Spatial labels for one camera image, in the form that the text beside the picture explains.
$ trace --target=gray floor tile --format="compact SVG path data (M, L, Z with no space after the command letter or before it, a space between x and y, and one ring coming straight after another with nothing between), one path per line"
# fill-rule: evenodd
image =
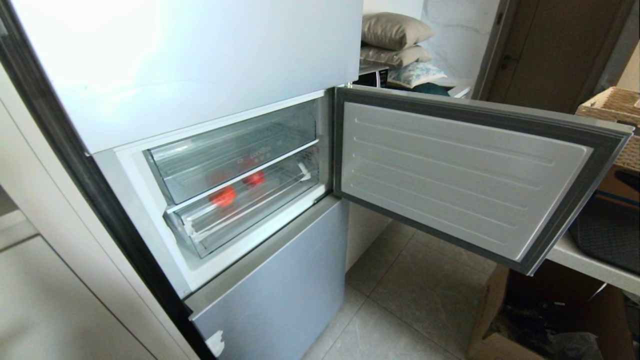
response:
M480 255L474 254L471 251L467 251L459 246L455 246L451 243L447 243L444 240L438 239L435 236L425 234L422 231L418 231L413 235L413 240L434 248L437 251L453 258L456 261L464 263L472 268L490 275L495 268L495 262Z
M464 359L487 277L412 240L371 299Z
M324 360L455 360L371 300L360 308Z
M347 284L369 295L400 254L410 237L388 229L374 241L347 272Z
M389 223L389 225L387 226L387 229L395 231L402 235L407 235L409 237L411 237L416 232L416 229L410 227L409 225L404 225L403 223L397 222L395 220Z
M301 360L321 360L367 297L350 286L344 288L344 304Z

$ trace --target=bottom freezer drawer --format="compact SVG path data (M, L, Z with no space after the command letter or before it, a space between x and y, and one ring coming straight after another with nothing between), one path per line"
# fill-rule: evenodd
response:
M297 360L344 297L348 207L327 197L185 303L221 360Z

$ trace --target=transparent plastic drawer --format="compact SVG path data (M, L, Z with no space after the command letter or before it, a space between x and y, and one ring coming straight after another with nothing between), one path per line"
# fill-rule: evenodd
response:
M316 139L317 100L147 151L166 200L179 204Z
M178 239L204 258L318 184L311 147L224 187L165 219Z

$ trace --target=red object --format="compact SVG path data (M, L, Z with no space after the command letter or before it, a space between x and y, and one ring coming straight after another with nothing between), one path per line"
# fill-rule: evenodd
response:
M262 171L258 171L254 174L251 174L249 176L247 176L243 182L249 186L251 186L252 188L254 186L258 186L262 183L264 183L264 173Z
M225 207L234 203L236 199L236 189L233 186L227 186L226 188L213 193L209 196L209 201L213 202L217 206Z

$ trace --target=pillow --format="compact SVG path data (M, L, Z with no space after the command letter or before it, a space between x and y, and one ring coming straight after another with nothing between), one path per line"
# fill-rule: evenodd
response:
M391 70L387 83L411 89L414 86L446 77L442 70L430 63L411 63L401 69Z
M390 69L400 69L415 61L429 60L431 55L420 45L410 46L400 51L380 49L375 46L360 48L360 63L386 65Z
M362 41L390 50L402 50L433 36L433 30L413 17L374 13L362 17Z

